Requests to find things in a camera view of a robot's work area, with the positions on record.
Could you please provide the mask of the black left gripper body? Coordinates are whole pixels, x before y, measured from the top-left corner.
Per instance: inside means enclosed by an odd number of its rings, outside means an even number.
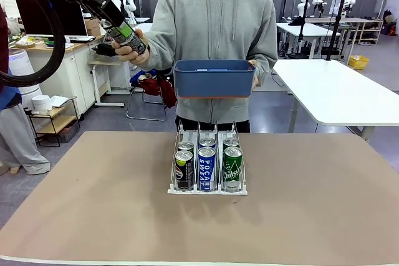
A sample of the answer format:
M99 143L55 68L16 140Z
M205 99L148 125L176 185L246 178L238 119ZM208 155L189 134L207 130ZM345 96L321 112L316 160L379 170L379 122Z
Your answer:
M125 17L112 0L79 0L82 7L102 21L104 28L120 27L125 24Z

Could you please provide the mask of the person's right hand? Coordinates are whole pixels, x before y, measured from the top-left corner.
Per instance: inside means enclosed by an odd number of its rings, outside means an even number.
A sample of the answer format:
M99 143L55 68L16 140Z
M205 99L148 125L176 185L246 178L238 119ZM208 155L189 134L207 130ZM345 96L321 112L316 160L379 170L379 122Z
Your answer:
M150 56L148 39L141 29L135 29L135 33L145 43L147 47L144 53L139 55L136 51L133 51L131 47L121 46L115 40L112 41L111 45L115 49L115 53L119 56L119 59L122 62L130 62L133 65L142 66L146 63Z

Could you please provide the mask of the person's left hand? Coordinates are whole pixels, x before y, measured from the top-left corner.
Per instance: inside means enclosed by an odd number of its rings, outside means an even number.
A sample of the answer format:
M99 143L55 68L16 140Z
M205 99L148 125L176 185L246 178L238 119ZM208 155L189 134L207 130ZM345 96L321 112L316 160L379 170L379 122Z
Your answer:
M256 70L256 60L249 60L248 63L254 70ZM259 79L258 79L257 75L254 75L253 83L252 83L252 91L254 91L255 88L258 86L259 86Z

